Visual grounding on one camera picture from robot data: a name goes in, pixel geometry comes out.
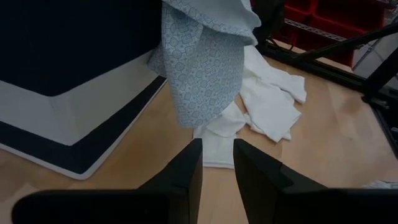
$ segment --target navy fabric edge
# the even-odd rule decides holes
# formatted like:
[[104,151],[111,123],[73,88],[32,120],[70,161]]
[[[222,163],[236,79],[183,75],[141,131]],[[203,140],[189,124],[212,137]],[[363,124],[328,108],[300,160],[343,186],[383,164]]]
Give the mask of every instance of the navy fabric edge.
[[87,136],[72,146],[43,138],[0,121],[0,143],[76,174],[83,174],[112,145],[162,86],[157,77],[149,86]]

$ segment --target white cloth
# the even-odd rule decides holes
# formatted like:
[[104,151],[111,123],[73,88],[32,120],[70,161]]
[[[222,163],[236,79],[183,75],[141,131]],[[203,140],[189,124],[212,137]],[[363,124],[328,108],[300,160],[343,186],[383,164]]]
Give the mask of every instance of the white cloth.
[[292,138],[290,128],[301,115],[294,101],[305,102],[304,78],[271,67],[253,46],[245,47],[244,53],[240,94],[248,114],[232,102],[217,118],[194,130],[193,137],[202,138],[205,167],[234,168],[233,143],[245,123],[278,142]]
[[203,166],[234,169],[234,139],[245,123],[241,110],[232,102],[207,126],[194,129],[193,138],[202,138]]
[[299,103],[305,102],[304,77],[270,66],[254,46],[244,47],[244,67],[264,83],[286,91]]
[[301,115],[294,100],[303,103],[307,96],[304,77],[271,67],[255,47],[245,47],[244,53],[240,94],[248,110],[248,124],[275,142],[290,140],[290,128]]

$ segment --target cloth pile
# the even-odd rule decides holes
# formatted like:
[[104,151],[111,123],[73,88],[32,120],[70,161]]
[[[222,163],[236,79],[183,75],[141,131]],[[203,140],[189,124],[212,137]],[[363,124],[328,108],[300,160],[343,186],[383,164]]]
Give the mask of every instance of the cloth pile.
[[[205,166],[234,167],[233,139],[246,123],[277,142],[300,117],[293,103],[305,101],[304,79],[253,47],[260,25],[250,0],[162,2],[162,41],[148,66],[167,77],[182,126],[203,139]],[[234,103],[239,93],[247,114]]]
[[290,140],[290,128],[301,115],[294,101],[304,103],[307,96],[304,77],[270,66],[253,46],[244,48],[239,93],[247,114],[242,114],[233,101],[217,118],[193,132],[194,138],[202,138],[204,166],[234,168],[233,140],[246,123],[275,142]]

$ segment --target wooden floor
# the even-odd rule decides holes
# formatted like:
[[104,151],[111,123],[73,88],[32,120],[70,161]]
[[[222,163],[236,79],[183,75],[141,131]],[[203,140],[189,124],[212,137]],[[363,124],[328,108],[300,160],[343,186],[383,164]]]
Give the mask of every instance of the wooden floor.
[[[375,179],[398,180],[398,162],[360,94],[268,60],[306,78],[307,102],[291,142],[273,143],[246,126],[239,137],[296,171],[329,187],[360,187]],[[126,137],[86,181],[72,180],[0,150],[0,223],[12,205],[43,189],[135,189],[158,173],[191,140],[181,128],[164,86]],[[204,168],[199,223],[247,223],[233,170]]]

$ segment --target patterned fabric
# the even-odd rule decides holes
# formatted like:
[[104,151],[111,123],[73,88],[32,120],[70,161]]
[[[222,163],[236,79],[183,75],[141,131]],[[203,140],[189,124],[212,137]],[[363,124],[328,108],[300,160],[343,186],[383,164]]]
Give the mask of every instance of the patterned fabric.
[[[247,10],[248,3],[242,7]],[[183,126],[209,122],[234,100],[242,85],[243,47],[257,44],[252,34],[255,26],[259,20],[234,27],[217,22],[189,2],[163,2],[162,42],[148,65],[167,77]]]

